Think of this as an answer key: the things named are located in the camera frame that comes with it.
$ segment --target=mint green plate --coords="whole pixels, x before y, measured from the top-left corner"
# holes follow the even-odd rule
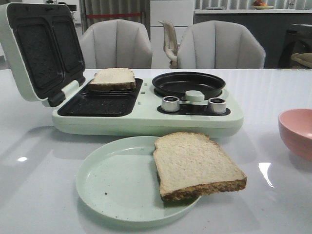
[[[76,188],[81,199],[121,225],[151,227],[186,214],[199,200],[164,202],[153,159],[156,136],[135,136],[108,143],[81,165]]]

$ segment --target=sandwich maker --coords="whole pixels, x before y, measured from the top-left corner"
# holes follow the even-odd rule
[[[210,74],[135,77],[132,90],[91,91],[88,82],[96,71],[85,70],[66,5],[2,5],[0,30],[20,94],[54,107],[52,120],[62,132],[163,136],[189,131],[228,137],[243,124],[243,112],[225,82]]]

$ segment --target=toast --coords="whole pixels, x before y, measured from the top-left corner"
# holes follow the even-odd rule
[[[129,68],[107,68],[95,73],[89,88],[92,91],[135,89],[136,80]]]
[[[247,177],[209,136],[178,132],[155,141],[164,201],[242,190]]]

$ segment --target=white chair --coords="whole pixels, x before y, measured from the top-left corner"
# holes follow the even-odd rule
[[[145,26],[114,19],[91,25],[80,39],[86,68],[150,69],[152,47]]]
[[[243,25],[207,21],[189,26],[177,53],[179,68],[263,68],[265,51]]]
[[[176,40],[176,30],[174,25],[169,21],[159,21],[164,27],[164,46],[163,50],[170,59],[170,68],[178,68],[177,51],[178,43]]]

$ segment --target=red strap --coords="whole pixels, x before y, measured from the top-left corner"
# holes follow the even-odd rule
[[[124,17],[135,17],[142,16],[142,12],[138,13],[128,13],[128,14],[108,14],[108,15],[87,15],[90,19],[99,19],[99,18],[124,18]]]

